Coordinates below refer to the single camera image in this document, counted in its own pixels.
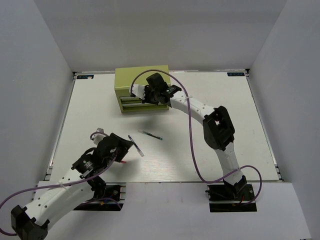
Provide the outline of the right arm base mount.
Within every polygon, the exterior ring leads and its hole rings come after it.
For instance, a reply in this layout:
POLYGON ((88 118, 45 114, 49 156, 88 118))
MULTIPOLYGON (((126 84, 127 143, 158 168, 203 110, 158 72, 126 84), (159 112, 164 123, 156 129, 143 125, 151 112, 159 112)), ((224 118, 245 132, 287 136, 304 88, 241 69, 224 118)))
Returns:
POLYGON ((228 193, 223 184, 208 185, 205 191, 208 195, 211 213, 248 213, 257 212, 254 189, 247 184, 237 196, 228 193))

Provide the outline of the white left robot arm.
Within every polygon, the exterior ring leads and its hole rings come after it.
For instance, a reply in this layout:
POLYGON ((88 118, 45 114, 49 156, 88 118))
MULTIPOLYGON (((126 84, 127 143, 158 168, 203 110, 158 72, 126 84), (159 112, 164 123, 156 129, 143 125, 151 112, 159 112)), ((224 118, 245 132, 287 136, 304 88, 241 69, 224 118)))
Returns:
POLYGON ((95 147, 87 149, 55 186, 26 206, 11 210, 11 227, 21 240, 43 240, 58 220, 79 205, 112 195, 100 175, 121 162, 133 142, 114 133, 96 133, 92 140, 95 147))

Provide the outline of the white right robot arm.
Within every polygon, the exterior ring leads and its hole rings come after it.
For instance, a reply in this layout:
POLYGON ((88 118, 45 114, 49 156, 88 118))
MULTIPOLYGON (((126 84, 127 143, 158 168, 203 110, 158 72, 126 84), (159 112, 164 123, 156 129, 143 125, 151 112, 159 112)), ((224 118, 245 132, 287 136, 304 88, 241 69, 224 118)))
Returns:
POLYGON ((214 149, 225 176, 223 183, 226 195, 233 200, 238 199, 244 193, 247 180, 235 154, 235 128, 228 110, 224 106, 212 107, 201 103, 189 96, 183 87, 168 86, 161 73, 164 72, 155 70, 146 78, 143 101, 154 105, 161 103, 180 110, 202 125, 204 140, 214 149))

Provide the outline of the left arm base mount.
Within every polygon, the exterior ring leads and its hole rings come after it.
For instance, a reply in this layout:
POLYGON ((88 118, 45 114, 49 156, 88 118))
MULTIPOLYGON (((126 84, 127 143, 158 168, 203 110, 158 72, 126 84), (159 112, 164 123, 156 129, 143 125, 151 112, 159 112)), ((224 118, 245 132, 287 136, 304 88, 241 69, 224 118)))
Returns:
POLYGON ((126 187, 124 182, 107 183, 103 196, 81 203, 74 211, 119 212, 125 203, 126 187))

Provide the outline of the green gel pen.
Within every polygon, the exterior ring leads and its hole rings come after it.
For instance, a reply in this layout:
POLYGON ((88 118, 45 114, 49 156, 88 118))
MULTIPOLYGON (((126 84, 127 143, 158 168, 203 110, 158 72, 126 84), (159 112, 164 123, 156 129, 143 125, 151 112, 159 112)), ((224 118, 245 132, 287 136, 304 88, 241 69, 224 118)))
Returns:
POLYGON ((144 131, 144 130, 138 130, 138 132, 141 133, 141 134, 147 135, 147 136, 149 136, 149 137, 158 139, 158 140, 160 140, 160 141, 163 141, 163 138, 162 138, 162 137, 157 136, 157 135, 154 135, 154 134, 152 134, 152 133, 150 133, 150 132, 147 132, 147 131, 144 131))

